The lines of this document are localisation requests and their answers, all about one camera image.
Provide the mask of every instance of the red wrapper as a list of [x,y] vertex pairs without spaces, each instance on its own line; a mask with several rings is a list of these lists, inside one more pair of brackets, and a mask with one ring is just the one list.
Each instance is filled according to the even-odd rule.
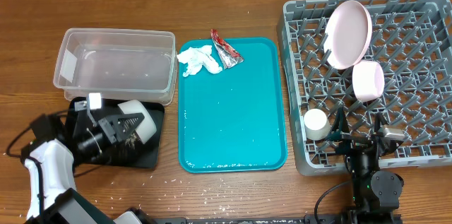
[[234,49],[234,47],[231,47],[226,41],[218,37],[217,30],[212,29],[210,31],[210,36],[212,37],[213,44],[218,51],[218,55],[220,56],[225,69],[232,68],[244,61],[243,57]]

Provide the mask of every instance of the plastic crate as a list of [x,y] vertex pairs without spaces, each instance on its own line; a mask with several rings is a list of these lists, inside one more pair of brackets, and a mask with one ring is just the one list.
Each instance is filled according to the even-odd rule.
[[352,134],[372,133],[374,115],[403,129],[404,144],[380,159],[380,167],[452,164],[452,6],[449,0],[356,0],[371,15],[373,33],[364,55],[379,61],[383,96],[360,102],[351,86],[352,68],[326,64],[324,31],[334,9],[348,0],[289,1],[278,23],[280,57],[290,100],[295,162],[302,175],[346,172],[332,143],[304,135],[303,114],[322,109],[330,119],[345,107]]

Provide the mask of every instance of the black tray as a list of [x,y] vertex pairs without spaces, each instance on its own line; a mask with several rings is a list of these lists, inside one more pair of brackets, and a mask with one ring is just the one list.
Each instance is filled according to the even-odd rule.
[[[86,100],[86,98],[74,98],[69,105],[69,109],[73,109],[75,102],[83,100]],[[93,117],[98,120],[107,115],[121,114],[118,104],[122,102],[126,101],[102,99],[102,109],[92,112]],[[155,126],[157,127],[157,132],[154,136],[150,138],[146,144],[142,144],[140,141],[135,141],[133,144],[122,143],[116,147],[111,147],[104,151],[104,153],[95,161],[85,163],[152,169],[157,165],[158,148],[160,145],[160,136],[163,128],[165,109],[158,103],[142,103],[149,112],[150,116],[153,118]],[[66,118],[66,129],[69,134],[73,135],[73,138],[78,138],[78,135],[85,133],[87,125],[90,126],[91,122],[86,114],[86,110],[80,112],[68,112],[68,116]]]

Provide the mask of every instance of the clear plastic container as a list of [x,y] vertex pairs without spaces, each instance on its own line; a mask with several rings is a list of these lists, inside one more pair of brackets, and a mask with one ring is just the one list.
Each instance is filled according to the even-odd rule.
[[67,100],[99,92],[168,105],[177,75],[175,43],[170,32],[71,28],[59,50],[54,85]]

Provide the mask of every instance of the blue tray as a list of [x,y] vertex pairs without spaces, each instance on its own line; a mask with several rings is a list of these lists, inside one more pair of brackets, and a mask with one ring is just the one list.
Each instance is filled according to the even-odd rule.
[[[275,44],[227,39],[244,62],[219,74],[179,68],[179,162],[188,172],[275,170],[287,159],[283,97]],[[192,40],[189,47],[213,45]],[[213,47],[212,57],[220,64]]]

